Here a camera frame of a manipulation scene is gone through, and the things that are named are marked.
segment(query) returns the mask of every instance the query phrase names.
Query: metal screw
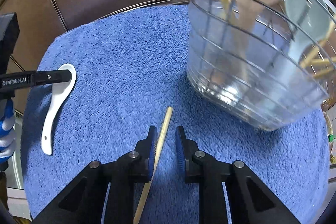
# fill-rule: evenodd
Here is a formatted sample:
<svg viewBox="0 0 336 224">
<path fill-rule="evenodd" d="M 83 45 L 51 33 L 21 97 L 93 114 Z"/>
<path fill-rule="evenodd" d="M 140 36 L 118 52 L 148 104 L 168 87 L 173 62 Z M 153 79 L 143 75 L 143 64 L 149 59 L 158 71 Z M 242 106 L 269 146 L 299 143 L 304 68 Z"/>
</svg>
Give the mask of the metal screw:
<svg viewBox="0 0 336 224">
<path fill-rule="evenodd" d="M 234 165 L 237 168 L 243 168 L 245 164 L 241 160 L 236 160 Z"/>
<path fill-rule="evenodd" d="M 135 158 L 137 158 L 139 156 L 139 153 L 137 151 L 131 151 L 131 152 L 128 153 L 128 156 L 130 158 L 135 159 Z"/>
<path fill-rule="evenodd" d="M 197 158 L 203 158 L 205 156 L 205 153 L 201 150 L 198 150 L 198 151 L 195 152 L 195 156 Z"/>
<path fill-rule="evenodd" d="M 100 165 L 100 162 L 98 160 L 94 160 L 89 163 L 90 168 L 96 169 Z"/>
</svg>

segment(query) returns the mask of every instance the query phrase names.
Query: wooden chopstick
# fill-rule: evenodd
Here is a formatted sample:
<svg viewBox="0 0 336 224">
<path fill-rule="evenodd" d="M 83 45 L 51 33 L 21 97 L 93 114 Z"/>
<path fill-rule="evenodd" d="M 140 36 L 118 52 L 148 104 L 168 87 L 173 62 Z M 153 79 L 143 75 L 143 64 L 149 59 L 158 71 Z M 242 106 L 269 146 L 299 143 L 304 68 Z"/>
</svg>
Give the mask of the wooden chopstick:
<svg viewBox="0 0 336 224">
<path fill-rule="evenodd" d="M 332 57 L 331 58 L 331 61 L 333 62 L 336 62 L 336 57 Z M 330 61 L 329 59 L 313 59 L 311 62 L 310 62 L 310 65 L 316 65 L 316 66 L 323 66 L 323 65 L 329 65 L 330 64 Z"/>
<path fill-rule="evenodd" d="M 162 128 L 161 128 L 160 136 L 159 136 L 159 139 L 158 139 L 157 145 L 156 145 L 154 172 L 153 172 L 152 180 L 149 183 L 145 183 L 145 185 L 142 189 L 139 204 L 138 204 L 138 207 L 136 208 L 136 212 L 135 212 L 135 215 L 134 215 L 133 224 L 138 224 L 139 223 L 141 215 L 142 215 L 143 208 L 145 207 L 145 203 L 146 203 L 146 200 L 147 200 L 147 197 L 148 197 L 149 189 L 152 185 L 152 181 L 154 179 L 156 167 L 158 165 L 159 158 L 160 158 L 160 155 L 161 155 L 163 143 L 164 143 L 165 138 L 166 138 L 166 134 L 167 134 L 167 130 L 168 130 L 168 126 L 169 126 L 169 122 L 170 122 L 170 118 L 171 118 L 172 113 L 173 113 L 173 108 L 171 106 L 169 106 L 167 108 L 166 115 L 165 115 L 165 118 L 163 120 L 163 124 L 162 124 Z"/>
<path fill-rule="evenodd" d="M 332 68 L 332 69 L 322 69 L 319 72 L 317 72 L 315 75 L 313 75 L 313 77 L 314 77 L 315 80 L 317 80 L 317 79 L 321 79 L 321 78 L 326 77 L 329 74 L 333 74 L 333 73 L 335 73 L 334 68 Z"/>
</svg>

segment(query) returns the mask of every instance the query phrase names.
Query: blue and white glove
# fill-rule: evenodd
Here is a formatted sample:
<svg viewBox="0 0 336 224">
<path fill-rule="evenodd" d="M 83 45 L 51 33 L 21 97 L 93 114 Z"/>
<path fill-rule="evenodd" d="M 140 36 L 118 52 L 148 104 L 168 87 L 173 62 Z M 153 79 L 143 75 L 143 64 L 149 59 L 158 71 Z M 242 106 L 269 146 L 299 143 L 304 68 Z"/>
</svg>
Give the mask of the blue and white glove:
<svg viewBox="0 0 336 224">
<path fill-rule="evenodd" d="M 15 115 L 13 101 L 0 101 L 0 164 L 8 160 L 16 148 L 16 134 L 13 129 Z"/>
</svg>

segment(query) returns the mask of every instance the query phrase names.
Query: white ceramic spoon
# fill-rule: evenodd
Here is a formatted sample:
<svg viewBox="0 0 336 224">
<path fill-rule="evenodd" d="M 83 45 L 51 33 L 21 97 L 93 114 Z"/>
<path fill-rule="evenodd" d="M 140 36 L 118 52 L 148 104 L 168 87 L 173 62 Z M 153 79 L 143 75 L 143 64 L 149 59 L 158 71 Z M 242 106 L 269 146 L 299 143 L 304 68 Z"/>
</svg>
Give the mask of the white ceramic spoon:
<svg viewBox="0 0 336 224">
<path fill-rule="evenodd" d="M 73 65 L 64 64 L 61 65 L 58 70 L 62 69 L 68 69 L 71 72 L 72 78 L 69 82 L 56 83 L 52 85 L 51 103 L 45 117 L 41 138 L 42 150 L 47 155 L 51 155 L 53 153 L 53 149 L 51 147 L 51 130 L 53 128 L 56 114 L 65 99 L 72 91 L 76 82 L 76 70 Z"/>
</svg>

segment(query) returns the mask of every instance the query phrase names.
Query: blue fluffy mat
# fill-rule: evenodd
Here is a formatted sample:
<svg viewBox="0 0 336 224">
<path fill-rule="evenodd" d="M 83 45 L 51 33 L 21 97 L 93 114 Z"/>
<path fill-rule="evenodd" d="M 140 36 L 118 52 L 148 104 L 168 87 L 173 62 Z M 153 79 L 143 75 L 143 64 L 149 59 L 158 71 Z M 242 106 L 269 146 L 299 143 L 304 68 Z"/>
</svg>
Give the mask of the blue fluffy mat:
<svg viewBox="0 0 336 224">
<path fill-rule="evenodd" d="M 30 91 L 21 161 L 35 217 L 92 160 L 116 160 L 161 127 L 174 108 L 141 223 L 198 223 L 198 187 L 177 172 L 175 128 L 218 160 L 243 160 L 306 224 L 327 190 L 328 146 L 321 110 L 274 132 L 258 131 L 199 97 L 186 77 L 187 7 L 137 9 L 83 25 L 56 38 L 39 70 L 71 63 L 74 90 L 56 121 L 53 155 L 41 150 L 51 86 Z"/>
</svg>

